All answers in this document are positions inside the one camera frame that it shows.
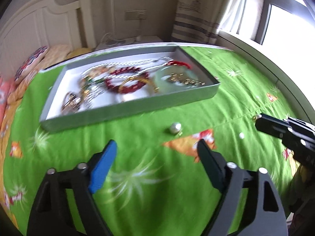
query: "blue gripper pad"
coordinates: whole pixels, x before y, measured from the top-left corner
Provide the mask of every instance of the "blue gripper pad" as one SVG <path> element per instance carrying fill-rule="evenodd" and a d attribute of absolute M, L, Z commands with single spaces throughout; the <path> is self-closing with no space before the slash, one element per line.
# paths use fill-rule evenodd
<path fill-rule="evenodd" d="M 117 143 L 114 140 L 111 140 L 108 143 L 106 150 L 103 151 L 99 162 L 91 172 L 89 191 L 92 194 L 102 188 L 109 169 L 116 158 L 116 154 Z"/>

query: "bed sheet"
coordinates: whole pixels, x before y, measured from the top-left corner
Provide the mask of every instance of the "bed sheet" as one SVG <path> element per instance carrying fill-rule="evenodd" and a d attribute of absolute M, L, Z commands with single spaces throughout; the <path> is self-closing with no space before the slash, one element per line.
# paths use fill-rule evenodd
<path fill-rule="evenodd" d="M 287 208 L 287 189 L 297 168 L 289 161 L 297 164 L 279 139 L 257 132 L 252 120 L 261 112 L 280 119 L 294 117 L 285 97 L 233 51 L 183 49 L 221 82 L 213 98 L 58 133 L 44 132 L 39 117 L 62 67 L 35 76 L 22 102 L 15 104 L 14 120 L 7 127 L 10 134 L 5 134 L 7 145 L 2 144 L 0 195 L 24 235 L 45 172 L 51 167 L 72 169 L 100 152 L 110 139 L 118 144 L 117 158 L 94 199 L 114 235 L 201 234 L 220 198 L 196 154 L 201 138 L 241 168 L 267 168 Z M 181 137 L 166 130 L 177 121 L 183 126 Z M 75 225 L 84 232 L 73 193 L 67 194 Z M 245 197 L 244 190 L 230 232 L 239 225 Z"/>

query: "bed post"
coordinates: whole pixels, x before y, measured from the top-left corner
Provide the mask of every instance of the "bed post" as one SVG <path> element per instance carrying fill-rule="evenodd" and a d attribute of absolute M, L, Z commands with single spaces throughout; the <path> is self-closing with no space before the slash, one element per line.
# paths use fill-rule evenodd
<path fill-rule="evenodd" d="M 88 47 L 92 49 L 96 47 L 96 41 L 92 21 L 91 0 L 80 0 L 80 7 L 86 42 Z"/>

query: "pink fabric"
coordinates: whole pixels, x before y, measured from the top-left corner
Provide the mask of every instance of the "pink fabric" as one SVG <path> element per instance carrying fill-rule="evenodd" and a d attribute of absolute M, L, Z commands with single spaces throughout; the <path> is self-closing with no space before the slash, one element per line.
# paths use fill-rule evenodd
<path fill-rule="evenodd" d="M 7 105 L 7 97 L 11 92 L 16 89 L 15 80 L 13 78 L 8 81 L 4 81 L 2 77 L 0 78 L 0 125 L 2 124 L 4 110 Z"/>

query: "red bracelet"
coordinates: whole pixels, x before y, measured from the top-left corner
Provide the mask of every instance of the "red bracelet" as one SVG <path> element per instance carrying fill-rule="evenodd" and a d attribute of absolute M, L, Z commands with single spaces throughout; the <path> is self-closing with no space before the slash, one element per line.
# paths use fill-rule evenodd
<path fill-rule="evenodd" d="M 175 61 L 175 60 L 172 60 L 172 61 L 168 62 L 166 65 L 167 65 L 167 66 L 185 66 L 185 67 L 187 67 L 189 70 L 192 68 L 190 65 L 188 65 L 188 64 L 185 63 L 185 62 Z"/>
<path fill-rule="evenodd" d="M 139 67 L 122 67 L 120 69 L 116 69 L 115 71 L 111 72 L 111 75 L 121 75 L 121 74 L 125 74 L 125 73 L 136 73 L 139 72 L 141 70 L 141 68 Z M 144 79 L 148 79 L 149 78 L 149 73 L 144 72 L 142 74 L 139 75 L 140 77 L 144 78 Z M 119 86 L 120 85 L 113 85 L 111 83 L 111 79 L 105 79 L 105 84 L 108 90 L 117 92 L 119 91 Z M 137 83 L 131 85 L 131 86 L 123 86 L 120 89 L 119 93 L 123 93 L 123 94 L 127 94 L 127 93 L 132 93 L 135 92 L 136 90 L 141 89 L 144 85 L 146 85 L 146 83 L 141 82 L 141 81 L 137 81 Z"/>

